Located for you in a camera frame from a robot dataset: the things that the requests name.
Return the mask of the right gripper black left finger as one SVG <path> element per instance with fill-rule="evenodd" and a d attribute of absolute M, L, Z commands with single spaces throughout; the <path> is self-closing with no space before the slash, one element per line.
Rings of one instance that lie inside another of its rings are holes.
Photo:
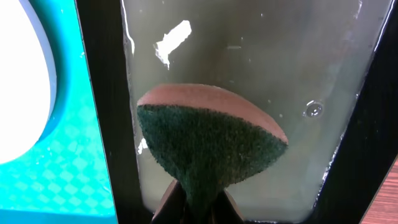
<path fill-rule="evenodd" d="M 152 217 L 151 224 L 181 223 L 185 204 L 185 191 L 180 182 L 174 179 L 163 194 L 160 205 Z"/>

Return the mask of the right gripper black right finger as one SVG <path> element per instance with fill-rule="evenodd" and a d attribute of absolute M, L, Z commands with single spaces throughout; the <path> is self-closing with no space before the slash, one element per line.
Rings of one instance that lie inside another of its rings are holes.
<path fill-rule="evenodd" d="M 213 202 L 213 219 L 216 224 L 244 224 L 226 191 L 220 192 Z"/>

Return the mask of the green dish sponge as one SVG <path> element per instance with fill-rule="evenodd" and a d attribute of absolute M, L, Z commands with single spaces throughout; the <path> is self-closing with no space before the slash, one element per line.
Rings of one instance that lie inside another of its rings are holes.
<path fill-rule="evenodd" d="M 266 170 L 289 145 L 271 116 L 217 86 L 161 84 L 138 100 L 137 119 L 150 153 L 181 184 L 199 220 L 220 192 Z"/>

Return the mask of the white plate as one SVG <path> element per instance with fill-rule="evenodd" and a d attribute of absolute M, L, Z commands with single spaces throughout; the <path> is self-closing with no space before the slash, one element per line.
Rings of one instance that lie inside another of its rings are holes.
<path fill-rule="evenodd" d="M 57 95 L 44 28 L 29 1 L 1 0 L 1 163 L 40 139 Z"/>

